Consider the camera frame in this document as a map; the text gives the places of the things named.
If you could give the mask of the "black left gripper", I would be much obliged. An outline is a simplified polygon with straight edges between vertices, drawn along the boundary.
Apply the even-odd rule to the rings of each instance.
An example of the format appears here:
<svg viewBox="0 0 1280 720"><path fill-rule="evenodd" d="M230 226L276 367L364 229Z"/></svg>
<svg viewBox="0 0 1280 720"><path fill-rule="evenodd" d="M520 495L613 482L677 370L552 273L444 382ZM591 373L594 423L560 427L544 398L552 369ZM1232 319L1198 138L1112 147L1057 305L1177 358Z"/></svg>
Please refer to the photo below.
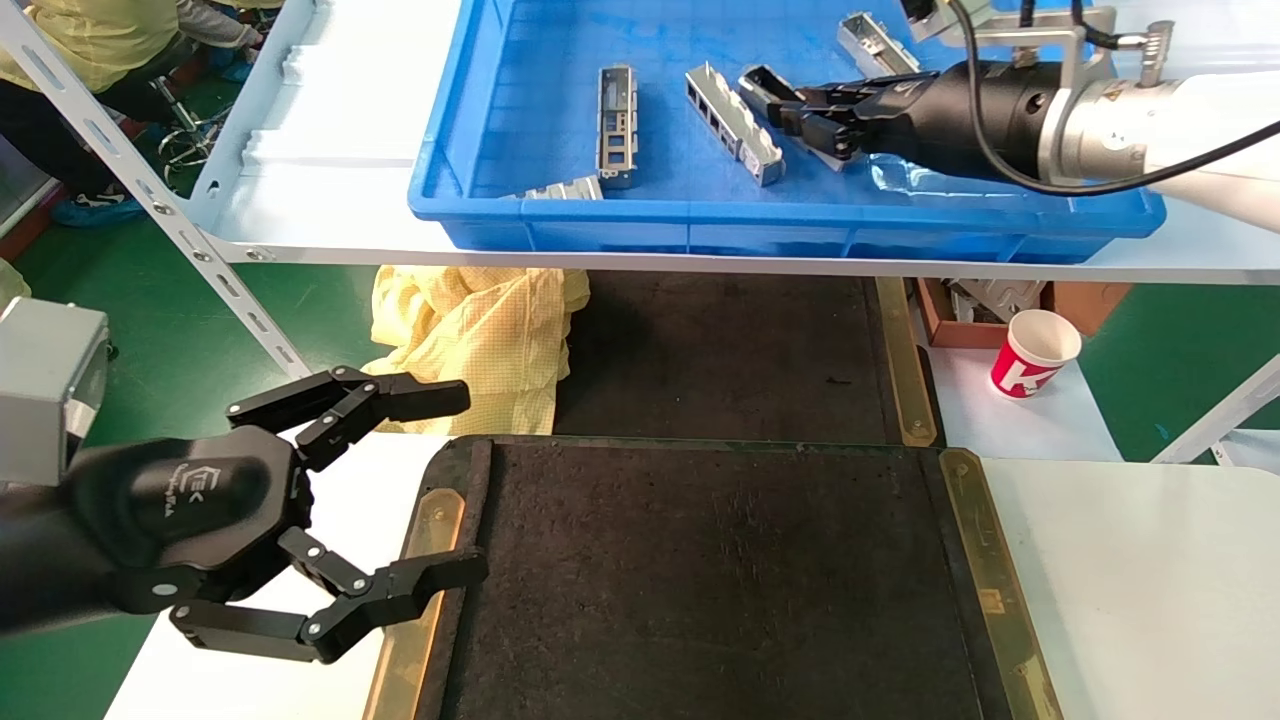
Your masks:
<svg viewBox="0 0 1280 720"><path fill-rule="evenodd" d="M372 630L420 619L436 594L484 582L489 566L470 547L361 571L302 530L314 506L305 469L329 468L384 421L470 407L462 380L334 366L233 402L227 420L237 429L223 436L91 448L59 486L6 488L3 634L189 601L170 620L196 648L333 664ZM296 427L294 446L275 436ZM326 607L225 603L262 589L291 560L330 593Z"/></svg>

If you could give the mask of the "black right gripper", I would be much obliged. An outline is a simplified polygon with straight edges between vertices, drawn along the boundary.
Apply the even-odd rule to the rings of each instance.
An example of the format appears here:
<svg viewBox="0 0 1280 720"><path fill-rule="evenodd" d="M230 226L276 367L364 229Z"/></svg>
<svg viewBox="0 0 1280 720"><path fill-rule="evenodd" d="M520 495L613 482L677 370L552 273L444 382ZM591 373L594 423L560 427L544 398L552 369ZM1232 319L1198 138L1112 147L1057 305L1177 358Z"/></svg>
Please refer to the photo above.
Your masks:
<svg viewBox="0 0 1280 720"><path fill-rule="evenodd" d="M1037 181L1047 115L1047 65L978 63L980 114L992 149ZM922 79L796 87L800 102L777 105L777 127L840 161L890 154L946 176L1004 181L987 160L972 122L968 68L959 63Z"/></svg>

